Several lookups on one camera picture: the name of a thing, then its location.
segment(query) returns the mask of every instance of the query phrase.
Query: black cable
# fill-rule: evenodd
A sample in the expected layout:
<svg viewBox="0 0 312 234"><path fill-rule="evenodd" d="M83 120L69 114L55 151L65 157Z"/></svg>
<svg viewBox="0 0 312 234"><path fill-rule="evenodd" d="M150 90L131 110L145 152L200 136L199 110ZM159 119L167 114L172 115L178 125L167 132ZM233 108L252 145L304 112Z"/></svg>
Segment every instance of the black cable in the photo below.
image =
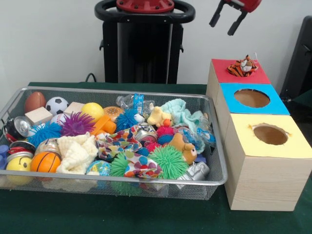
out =
<svg viewBox="0 0 312 234"><path fill-rule="evenodd" d="M93 73L89 73L89 74L87 75L87 78L86 78L86 81L85 81L85 82L88 82L90 76L93 77L94 82L97 82L97 78L96 78L96 76L95 76Z"/></svg>

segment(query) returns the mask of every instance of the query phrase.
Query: wooden block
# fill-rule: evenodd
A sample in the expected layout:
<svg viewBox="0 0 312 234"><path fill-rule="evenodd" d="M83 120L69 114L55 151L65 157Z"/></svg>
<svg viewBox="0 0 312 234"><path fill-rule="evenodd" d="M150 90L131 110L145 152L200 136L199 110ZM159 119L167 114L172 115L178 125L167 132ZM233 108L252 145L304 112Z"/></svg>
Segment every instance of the wooden block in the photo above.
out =
<svg viewBox="0 0 312 234"><path fill-rule="evenodd" d="M231 75L226 68L235 64L236 60L212 59L210 64L208 85L206 95L216 103L216 97L221 83L249 83L249 84L270 84L270 80L264 73L261 65L249 77L236 77Z"/></svg>
<svg viewBox="0 0 312 234"><path fill-rule="evenodd" d="M215 110L224 143L230 113L289 115L275 89L270 84L222 83Z"/></svg>
<svg viewBox="0 0 312 234"><path fill-rule="evenodd" d="M53 115L44 107L40 107L25 114L32 125L39 125L50 121Z"/></svg>
<svg viewBox="0 0 312 234"><path fill-rule="evenodd" d="M312 149L290 116L231 114L224 153L232 210L294 210L312 169Z"/></svg>
<svg viewBox="0 0 312 234"><path fill-rule="evenodd" d="M72 102L64 111L65 114L68 114L69 116L71 115L71 113L78 113L81 111L82 107L84 106L84 104L82 103L78 103L78 102Z"/></svg>

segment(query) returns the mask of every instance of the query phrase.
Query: wire mesh basket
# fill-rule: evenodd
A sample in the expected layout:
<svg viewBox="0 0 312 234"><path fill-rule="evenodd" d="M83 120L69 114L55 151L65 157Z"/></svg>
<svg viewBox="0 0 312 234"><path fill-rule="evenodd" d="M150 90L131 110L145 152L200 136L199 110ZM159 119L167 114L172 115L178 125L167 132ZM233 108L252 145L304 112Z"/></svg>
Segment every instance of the wire mesh basket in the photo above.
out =
<svg viewBox="0 0 312 234"><path fill-rule="evenodd" d="M35 91L42 92L47 100L60 96L69 103L96 102L101 106L116 105L116 98L120 95L133 94L125 91L26 87L18 90L4 109L0 112L0 128L12 117L24 115L26 99ZM146 100L154 100L156 106L181 98L186 101L186 108L191 113L201 110L208 113L216 138L216 148L206 145L203 155L206 158L210 172L203 181L169 180L169 179L142 179L97 175L72 175L60 173L20 172L0 170L0 188L13 190L27 190L40 192L84 193L101 195L127 195L147 197L167 197L182 199L208 200L217 187L227 180L227 169L219 136L219 127L212 100L202 95L142 93ZM9 144L4 135L0 137L0 144ZM28 179L26 185L12 184L8 177Z"/></svg>

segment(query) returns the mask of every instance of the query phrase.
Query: table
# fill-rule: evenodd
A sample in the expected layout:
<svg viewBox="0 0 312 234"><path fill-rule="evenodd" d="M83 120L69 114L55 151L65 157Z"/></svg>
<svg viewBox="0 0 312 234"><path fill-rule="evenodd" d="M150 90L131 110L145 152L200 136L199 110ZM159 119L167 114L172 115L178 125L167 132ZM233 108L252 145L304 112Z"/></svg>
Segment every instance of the table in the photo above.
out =
<svg viewBox="0 0 312 234"><path fill-rule="evenodd" d="M31 86L205 94L205 85L30 83ZM0 190L1 233L311 233L312 180L294 212L231 211L209 201Z"/></svg>

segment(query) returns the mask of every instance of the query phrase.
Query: yellow ball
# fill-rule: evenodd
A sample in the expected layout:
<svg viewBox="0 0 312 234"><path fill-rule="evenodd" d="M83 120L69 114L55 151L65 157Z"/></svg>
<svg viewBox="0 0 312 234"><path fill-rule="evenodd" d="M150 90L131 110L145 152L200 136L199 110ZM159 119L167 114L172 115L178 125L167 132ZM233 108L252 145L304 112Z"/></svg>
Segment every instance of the yellow ball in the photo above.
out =
<svg viewBox="0 0 312 234"><path fill-rule="evenodd" d="M30 172L31 158L21 156L9 161L6 169L9 171ZM8 180L15 185L25 185L30 183L33 178L30 176L7 175Z"/></svg>
<svg viewBox="0 0 312 234"><path fill-rule="evenodd" d="M83 114L88 114L94 118L93 122L97 122L104 115L103 108L95 102L85 104L81 111Z"/></svg>

